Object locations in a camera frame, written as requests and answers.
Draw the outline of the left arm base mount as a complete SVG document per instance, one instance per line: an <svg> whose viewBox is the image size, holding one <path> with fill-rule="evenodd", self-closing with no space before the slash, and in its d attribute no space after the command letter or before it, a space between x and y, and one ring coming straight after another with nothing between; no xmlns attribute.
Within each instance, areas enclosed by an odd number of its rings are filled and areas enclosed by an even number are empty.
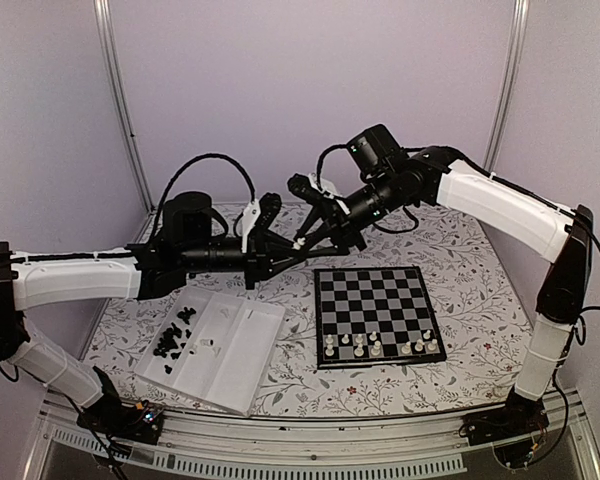
<svg viewBox="0 0 600 480"><path fill-rule="evenodd" d="M156 445L161 436L163 408L144 400L126 405L101 398L79 414L77 425L110 437Z"/></svg>

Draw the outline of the white chess king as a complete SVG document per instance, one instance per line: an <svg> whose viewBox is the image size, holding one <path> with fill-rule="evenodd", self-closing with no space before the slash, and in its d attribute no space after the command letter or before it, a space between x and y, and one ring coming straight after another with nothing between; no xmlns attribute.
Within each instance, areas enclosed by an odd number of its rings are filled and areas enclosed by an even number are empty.
<svg viewBox="0 0 600 480"><path fill-rule="evenodd" d="M379 357L382 354L382 344L379 340L376 340L370 348L370 355L372 357Z"/></svg>

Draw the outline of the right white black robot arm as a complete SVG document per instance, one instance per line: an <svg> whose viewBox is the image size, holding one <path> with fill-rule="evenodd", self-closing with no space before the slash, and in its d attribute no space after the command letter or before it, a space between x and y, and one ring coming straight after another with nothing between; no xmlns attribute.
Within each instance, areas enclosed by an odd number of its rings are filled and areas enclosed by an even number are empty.
<svg viewBox="0 0 600 480"><path fill-rule="evenodd" d="M295 174L287 182L292 195L313 207L294 238L294 248L302 255L325 239L340 254L364 250L364 229L398 208L427 203L468 214L549 262L528 352L497 415L504 435L519 435L534 422L583 308L592 264L591 211L555 204L489 174L453 147L401 147L382 124L343 148L360 170L361 189L344 197L327 190L319 174Z"/></svg>

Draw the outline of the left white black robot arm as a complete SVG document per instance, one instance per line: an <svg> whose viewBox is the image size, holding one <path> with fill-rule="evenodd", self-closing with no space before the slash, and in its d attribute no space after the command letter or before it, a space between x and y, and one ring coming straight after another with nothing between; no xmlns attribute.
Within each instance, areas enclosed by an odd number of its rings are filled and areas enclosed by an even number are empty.
<svg viewBox="0 0 600 480"><path fill-rule="evenodd" d="M240 272L248 288L311 257L303 239L270 228L280 198L268 194L243 211L244 232L214 233L211 198L187 192L167 201L150 239L109 251L60 255L14 252L0 242L0 362L8 362L73 400L108 434L128 426L127 408L108 375L53 343L24 318L28 309L69 301L153 300L178 292L201 312L187 327L164 327L136 366L170 392L246 414L273 353L283 311L258 301L189 289L190 276Z"/></svg>

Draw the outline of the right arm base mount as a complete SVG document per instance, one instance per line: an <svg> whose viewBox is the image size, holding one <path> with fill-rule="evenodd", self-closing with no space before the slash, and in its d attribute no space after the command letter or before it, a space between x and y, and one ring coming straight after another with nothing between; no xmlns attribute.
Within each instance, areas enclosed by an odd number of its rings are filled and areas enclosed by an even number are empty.
<svg viewBox="0 0 600 480"><path fill-rule="evenodd" d="M504 441L494 449L496 460L519 469L528 467L546 443L548 426L544 403L524 401L465 415L458 435L470 446Z"/></svg>

